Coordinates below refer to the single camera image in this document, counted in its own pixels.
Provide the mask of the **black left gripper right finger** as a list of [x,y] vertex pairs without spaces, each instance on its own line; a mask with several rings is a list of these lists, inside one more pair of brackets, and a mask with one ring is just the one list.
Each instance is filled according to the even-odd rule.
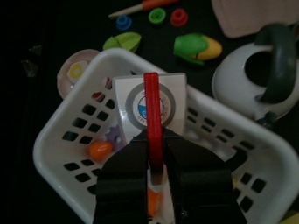
[[162,130],[174,224],[246,224],[220,157],[173,131]]

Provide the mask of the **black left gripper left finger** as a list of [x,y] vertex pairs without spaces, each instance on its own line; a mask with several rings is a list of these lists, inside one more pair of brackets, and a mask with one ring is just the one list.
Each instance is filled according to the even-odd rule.
[[148,224],[146,169],[142,130],[99,169],[91,224]]

